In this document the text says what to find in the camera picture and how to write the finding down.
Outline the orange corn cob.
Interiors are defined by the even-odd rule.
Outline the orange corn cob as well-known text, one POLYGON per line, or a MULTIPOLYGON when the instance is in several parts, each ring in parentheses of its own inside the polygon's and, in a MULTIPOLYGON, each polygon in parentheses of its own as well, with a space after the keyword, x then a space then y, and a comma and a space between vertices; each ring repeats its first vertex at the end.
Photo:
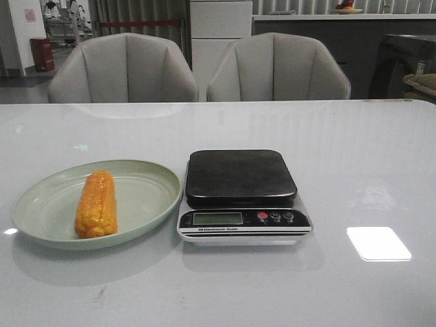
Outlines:
POLYGON ((118 232, 115 186, 107 170, 89 175, 76 209, 75 232, 79 238, 97 238, 118 232))

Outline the black electronic kitchen scale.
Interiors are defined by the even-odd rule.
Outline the black electronic kitchen scale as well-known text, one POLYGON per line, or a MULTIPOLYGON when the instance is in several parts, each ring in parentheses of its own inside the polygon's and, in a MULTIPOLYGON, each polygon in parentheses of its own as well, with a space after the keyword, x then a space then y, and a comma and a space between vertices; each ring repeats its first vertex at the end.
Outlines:
POLYGON ((189 157, 177 232, 197 246, 293 245, 313 232, 282 155, 202 150, 189 157))

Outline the right grey upholstered chair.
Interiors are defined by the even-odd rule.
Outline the right grey upholstered chair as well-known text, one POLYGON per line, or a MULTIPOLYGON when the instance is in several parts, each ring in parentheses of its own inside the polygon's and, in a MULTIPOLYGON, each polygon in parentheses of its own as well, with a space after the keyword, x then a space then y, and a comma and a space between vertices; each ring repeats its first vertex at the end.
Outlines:
POLYGON ((263 33, 229 44, 206 88, 210 102, 349 99, 351 84, 311 37, 263 33))

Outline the grey upholstered chair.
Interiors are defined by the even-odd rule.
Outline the grey upholstered chair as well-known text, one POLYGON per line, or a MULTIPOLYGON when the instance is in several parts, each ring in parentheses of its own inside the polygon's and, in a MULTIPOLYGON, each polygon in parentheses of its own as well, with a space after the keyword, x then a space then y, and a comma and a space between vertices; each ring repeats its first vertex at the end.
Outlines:
POLYGON ((176 43, 120 33, 77 45, 48 85, 48 101, 197 102, 198 86, 176 43))
POLYGON ((351 84, 311 37, 263 33, 229 44, 206 88, 210 102, 349 99, 351 84))

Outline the left grey upholstered chair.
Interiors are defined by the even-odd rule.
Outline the left grey upholstered chair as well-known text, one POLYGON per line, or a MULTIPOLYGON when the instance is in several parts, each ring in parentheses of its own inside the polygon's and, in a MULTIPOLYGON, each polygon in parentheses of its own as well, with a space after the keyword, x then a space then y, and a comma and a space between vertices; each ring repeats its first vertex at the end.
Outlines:
POLYGON ((48 85, 48 101, 197 102, 198 86, 176 43, 120 33, 77 45, 48 85))

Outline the white cabinet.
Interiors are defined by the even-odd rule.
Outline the white cabinet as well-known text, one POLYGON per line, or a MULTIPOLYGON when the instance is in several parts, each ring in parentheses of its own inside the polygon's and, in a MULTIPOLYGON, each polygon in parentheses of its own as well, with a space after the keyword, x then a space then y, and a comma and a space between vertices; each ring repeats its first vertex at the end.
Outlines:
POLYGON ((201 102, 225 47, 251 35, 252 9, 252 1, 190 2, 191 65, 201 102))

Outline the light green plate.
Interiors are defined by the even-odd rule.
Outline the light green plate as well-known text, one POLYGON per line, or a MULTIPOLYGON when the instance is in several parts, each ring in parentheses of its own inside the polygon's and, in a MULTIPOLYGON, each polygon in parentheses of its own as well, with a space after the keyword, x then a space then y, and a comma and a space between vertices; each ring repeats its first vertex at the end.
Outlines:
POLYGON ((12 209, 14 225, 35 242, 62 250, 94 250, 133 240, 178 211, 182 185, 158 163, 109 160, 86 163, 52 174, 34 184, 12 209), (98 238, 79 238, 74 231, 76 208, 86 178, 97 170, 114 179, 118 231, 98 238))

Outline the red barrier tape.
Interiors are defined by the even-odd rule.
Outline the red barrier tape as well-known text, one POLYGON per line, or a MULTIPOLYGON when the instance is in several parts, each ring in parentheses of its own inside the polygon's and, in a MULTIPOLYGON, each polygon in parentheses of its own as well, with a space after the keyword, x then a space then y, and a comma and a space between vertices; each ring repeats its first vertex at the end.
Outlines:
POLYGON ((150 20, 150 21, 128 21, 128 22, 100 22, 100 27, 121 28, 121 27, 159 27, 180 25, 181 19, 150 20))

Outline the grey counter with white top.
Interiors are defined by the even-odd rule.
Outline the grey counter with white top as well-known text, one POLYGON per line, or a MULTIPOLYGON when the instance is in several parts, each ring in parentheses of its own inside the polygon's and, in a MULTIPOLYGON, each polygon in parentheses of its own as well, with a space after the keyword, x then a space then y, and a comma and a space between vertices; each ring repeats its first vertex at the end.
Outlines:
POLYGON ((353 99, 370 99, 380 42, 387 34, 434 35, 434 14, 255 15, 253 34, 286 33, 321 41, 351 82, 353 99))

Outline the dark appliance at right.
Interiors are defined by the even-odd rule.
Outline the dark appliance at right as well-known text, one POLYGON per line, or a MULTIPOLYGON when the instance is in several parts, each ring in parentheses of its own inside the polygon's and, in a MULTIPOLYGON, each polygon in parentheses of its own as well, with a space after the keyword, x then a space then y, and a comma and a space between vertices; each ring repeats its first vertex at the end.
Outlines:
POLYGON ((404 76, 434 72, 434 35, 387 34, 378 47, 368 98, 402 98, 407 89, 404 76))

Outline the fruit bowl on counter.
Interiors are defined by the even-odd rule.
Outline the fruit bowl on counter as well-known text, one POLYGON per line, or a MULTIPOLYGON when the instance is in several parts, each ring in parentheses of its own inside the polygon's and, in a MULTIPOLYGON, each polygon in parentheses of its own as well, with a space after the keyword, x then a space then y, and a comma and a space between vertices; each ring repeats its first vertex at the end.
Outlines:
POLYGON ((359 14, 362 9, 355 8, 354 0, 343 0, 334 8, 336 14, 359 14))

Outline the red bin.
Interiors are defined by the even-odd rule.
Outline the red bin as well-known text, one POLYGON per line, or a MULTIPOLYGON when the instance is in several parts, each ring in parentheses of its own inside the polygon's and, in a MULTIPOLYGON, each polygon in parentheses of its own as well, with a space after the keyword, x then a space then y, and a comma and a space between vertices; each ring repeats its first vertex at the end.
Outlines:
POLYGON ((50 40, 47 37, 31 38, 30 46, 36 71, 48 72, 55 68, 50 40))

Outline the beige cushion at right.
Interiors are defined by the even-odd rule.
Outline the beige cushion at right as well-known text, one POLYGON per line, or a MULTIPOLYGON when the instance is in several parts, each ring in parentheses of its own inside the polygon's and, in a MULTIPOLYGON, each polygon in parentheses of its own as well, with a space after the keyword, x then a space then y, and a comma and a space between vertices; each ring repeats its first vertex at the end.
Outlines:
POLYGON ((436 99, 436 73, 414 75, 408 74, 403 77, 406 86, 405 99, 417 99, 435 104, 436 99))

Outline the pink wall notice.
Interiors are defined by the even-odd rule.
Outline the pink wall notice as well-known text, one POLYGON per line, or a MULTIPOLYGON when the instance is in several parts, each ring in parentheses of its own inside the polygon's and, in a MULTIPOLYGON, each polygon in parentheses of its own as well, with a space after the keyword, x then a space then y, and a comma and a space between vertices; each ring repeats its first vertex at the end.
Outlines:
POLYGON ((36 15, 34 9, 25 9, 25 18, 27 22, 35 22, 36 21, 36 15))

